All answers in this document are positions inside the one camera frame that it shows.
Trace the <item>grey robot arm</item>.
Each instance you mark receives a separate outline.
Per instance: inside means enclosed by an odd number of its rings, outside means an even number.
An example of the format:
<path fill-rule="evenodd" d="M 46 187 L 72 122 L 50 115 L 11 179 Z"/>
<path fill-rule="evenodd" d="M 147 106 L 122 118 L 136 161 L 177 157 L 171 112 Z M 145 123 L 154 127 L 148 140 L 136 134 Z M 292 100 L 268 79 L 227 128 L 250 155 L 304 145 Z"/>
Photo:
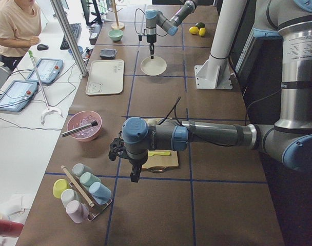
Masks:
<path fill-rule="evenodd" d="M 194 13 L 198 6 L 198 1 L 184 1 L 184 5 L 171 18 L 166 18 L 159 10 L 148 9 L 145 12 L 146 28 L 144 35 L 149 43 L 150 58 L 154 59 L 154 44 L 157 41 L 157 26 L 163 29 L 170 36 L 174 36 L 178 26 L 190 14 Z"/>
<path fill-rule="evenodd" d="M 169 118 L 148 124 L 131 117 L 109 150 L 110 160 L 132 164 L 131 181 L 139 181 L 150 150 L 182 151 L 193 141 L 248 146 L 292 170 L 312 170 L 312 1 L 257 1 L 253 32 L 256 38 L 283 38 L 279 120 L 240 126 Z"/>

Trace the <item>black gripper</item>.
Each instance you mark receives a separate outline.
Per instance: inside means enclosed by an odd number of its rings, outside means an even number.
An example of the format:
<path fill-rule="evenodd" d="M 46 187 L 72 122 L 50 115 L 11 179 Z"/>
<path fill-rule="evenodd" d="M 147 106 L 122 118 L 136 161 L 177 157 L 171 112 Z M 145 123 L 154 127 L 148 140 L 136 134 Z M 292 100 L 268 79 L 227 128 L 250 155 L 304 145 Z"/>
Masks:
<path fill-rule="evenodd" d="M 121 135 L 122 131 L 118 133 L 118 136 L 110 144 L 109 159 L 115 161 L 117 157 L 120 157 L 129 160 L 132 164 L 130 180 L 131 182 L 139 182 L 142 165 L 147 161 L 147 149 L 138 150 L 138 153 L 130 152 Z"/>
<path fill-rule="evenodd" d="M 154 59 L 154 43 L 157 42 L 157 35 L 156 34 L 147 34 L 146 41 L 149 43 L 149 52 L 150 58 Z"/>

